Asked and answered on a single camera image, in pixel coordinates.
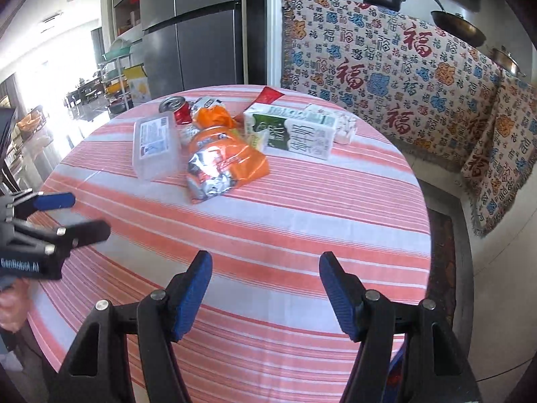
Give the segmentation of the person's left hand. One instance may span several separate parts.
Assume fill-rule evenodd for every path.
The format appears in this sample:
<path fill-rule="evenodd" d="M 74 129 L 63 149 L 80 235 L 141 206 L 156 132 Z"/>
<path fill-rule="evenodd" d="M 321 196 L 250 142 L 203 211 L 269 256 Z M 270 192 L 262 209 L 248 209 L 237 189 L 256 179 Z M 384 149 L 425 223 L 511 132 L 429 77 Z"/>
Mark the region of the person's left hand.
<path fill-rule="evenodd" d="M 2 329 L 16 333 L 27 321 L 31 308 L 29 295 L 30 283 L 25 279 L 16 279 L 11 286 L 0 294 L 0 326 Z"/>

